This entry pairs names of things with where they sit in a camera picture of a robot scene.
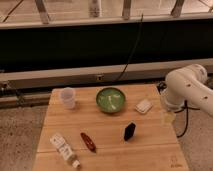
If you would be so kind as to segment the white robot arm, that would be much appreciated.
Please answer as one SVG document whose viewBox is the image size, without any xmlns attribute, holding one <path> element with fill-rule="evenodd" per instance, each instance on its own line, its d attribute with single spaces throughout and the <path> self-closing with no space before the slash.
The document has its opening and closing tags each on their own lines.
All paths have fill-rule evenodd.
<svg viewBox="0 0 213 171">
<path fill-rule="evenodd" d="M 213 117 L 213 90 L 205 85 L 207 70 L 199 64 L 175 69 L 165 77 L 166 88 L 160 93 L 162 123 L 170 125 L 185 101 Z"/>
</svg>

